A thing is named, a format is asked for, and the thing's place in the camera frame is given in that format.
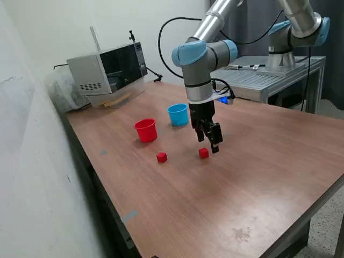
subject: plastic bag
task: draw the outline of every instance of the plastic bag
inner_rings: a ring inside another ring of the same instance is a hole
[[[44,79],[44,84],[50,99],[60,112],[78,110],[90,103],[78,92],[68,66],[56,67]]]

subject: red cube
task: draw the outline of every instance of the red cube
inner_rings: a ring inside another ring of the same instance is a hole
[[[165,163],[167,161],[167,154],[165,152],[160,152],[156,158],[159,163]]]
[[[209,157],[209,152],[206,148],[202,148],[198,150],[199,157],[203,160]]]

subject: white wall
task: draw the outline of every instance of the white wall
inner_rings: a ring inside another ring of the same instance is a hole
[[[66,59],[96,50],[90,25],[102,49],[129,43],[129,30],[142,42],[147,66],[164,81],[182,84],[165,69],[157,52],[161,25],[177,16],[202,18],[209,0],[3,0],[42,77]],[[174,70],[172,49],[185,42],[196,21],[175,21],[162,37],[163,56]]]
[[[0,257],[105,257],[59,116],[1,1],[0,57]]]

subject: robotic arm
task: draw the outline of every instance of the robotic arm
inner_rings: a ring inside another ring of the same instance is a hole
[[[313,12],[309,0],[278,0],[289,21],[274,25],[270,31],[267,69],[294,69],[293,47],[320,46],[327,38],[329,18]],[[200,22],[195,34],[172,52],[173,63],[182,68],[189,100],[191,125],[198,141],[209,139],[213,153],[223,141],[220,124],[214,123],[214,100],[229,94],[213,94],[210,72],[227,66],[237,58],[231,40],[211,43],[225,25],[229,13],[243,0],[216,0]]]

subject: black table leg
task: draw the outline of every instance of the black table leg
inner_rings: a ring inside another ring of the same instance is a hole
[[[292,258],[297,255],[308,244],[311,221],[309,221],[297,234],[292,244],[276,258]]]
[[[335,250],[334,258],[344,258],[344,218],[340,227],[337,248]]]

